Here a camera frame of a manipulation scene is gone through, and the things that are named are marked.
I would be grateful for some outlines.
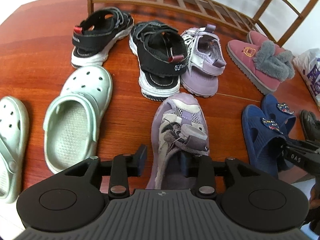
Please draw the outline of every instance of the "plastic bag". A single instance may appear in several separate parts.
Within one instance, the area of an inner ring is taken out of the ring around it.
[[[320,106],[320,49],[308,49],[293,59],[313,99]]]

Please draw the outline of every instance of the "lavender sneaker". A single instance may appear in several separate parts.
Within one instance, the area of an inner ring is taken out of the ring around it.
[[[188,70],[180,79],[183,87],[196,96],[210,97],[217,92],[217,76],[223,73],[226,65],[219,38],[213,33],[215,28],[208,24],[181,34],[188,47]]]
[[[198,101],[190,94],[168,97],[156,111],[151,128],[153,166],[147,189],[193,188],[196,178],[181,173],[181,151],[209,155],[207,124]]]

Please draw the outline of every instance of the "wooden floor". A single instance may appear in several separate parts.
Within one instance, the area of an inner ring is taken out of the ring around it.
[[[153,8],[117,6],[131,12],[135,22],[158,19],[174,26],[179,33],[208,23]],[[47,107],[74,71],[70,65],[73,26],[86,17],[86,0],[39,0],[21,6],[0,26],[0,98],[7,95],[19,98],[27,107],[31,121],[23,172],[24,189],[52,175],[44,161],[42,124]],[[217,27],[216,33],[227,66],[219,76],[218,93],[210,98],[197,98],[208,124],[211,157],[223,161],[226,156],[234,156],[248,162],[241,113],[248,104],[260,106],[263,95],[231,61],[225,49],[228,41],[245,40],[245,37],[222,27]],[[143,176],[129,179],[131,189],[144,188],[153,159],[151,123],[160,102],[141,95],[139,65],[130,51],[128,38],[114,45],[104,67],[112,75],[114,91],[100,128],[98,156],[111,160],[118,154],[134,153],[140,144],[146,144],[148,159]],[[298,72],[292,80],[282,83],[274,95],[279,102],[288,103],[297,116],[301,109],[307,109],[320,117]],[[290,137],[303,139],[299,120]],[[106,192],[107,189],[108,178],[104,178],[101,190]],[[217,190],[223,189],[219,179]]]

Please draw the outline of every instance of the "ribbed black surface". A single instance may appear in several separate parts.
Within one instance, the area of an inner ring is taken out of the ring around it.
[[[136,190],[126,199],[112,200],[91,224],[66,233],[31,228],[17,240],[304,240],[300,230],[264,234],[241,228],[214,201],[194,197],[190,190]]]
[[[159,101],[159,102],[162,102],[164,100],[167,99],[167,97],[154,97],[154,96],[151,96],[151,95],[148,95],[148,94],[145,94],[145,93],[142,93],[142,95],[152,101]]]

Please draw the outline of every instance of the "red heel tab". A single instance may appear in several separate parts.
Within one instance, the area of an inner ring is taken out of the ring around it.
[[[184,59],[184,56],[181,55],[174,55],[169,57],[168,62],[172,63],[172,62],[181,62]]]
[[[73,28],[73,31],[74,31],[75,33],[78,33],[78,34],[82,34],[82,27],[80,27],[80,26],[75,26],[75,27]]]

